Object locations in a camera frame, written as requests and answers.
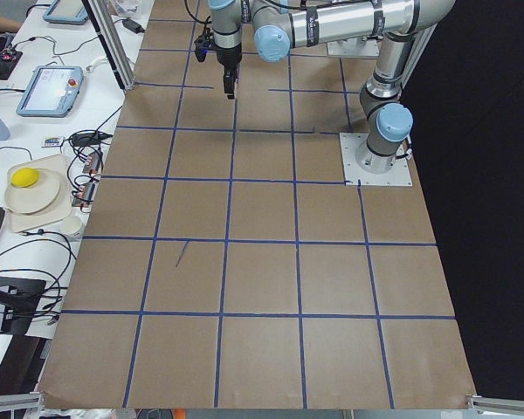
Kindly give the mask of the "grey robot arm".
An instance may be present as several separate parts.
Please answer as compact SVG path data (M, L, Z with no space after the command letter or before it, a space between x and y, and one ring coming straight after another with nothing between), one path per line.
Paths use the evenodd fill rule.
M224 93L235 97L242 59L242 26L250 24L256 51L266 62L295 48L325 45L335 58L373 58L375 69L362 87L368 120L399 99L408 64L418 58L415 41L452 9L452 1L210 1L210 16L195 41L198 61L214 52L224 68Z

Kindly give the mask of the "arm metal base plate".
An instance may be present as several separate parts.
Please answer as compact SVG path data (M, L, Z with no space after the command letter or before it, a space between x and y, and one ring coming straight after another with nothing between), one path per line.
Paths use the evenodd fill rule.
M367 133L340 133L344 180L351 186L411 187L409 159L403 143L390 157L371 153Z
M334 58L377 59L379 45L376 39L361 37L327 43L327 54Z

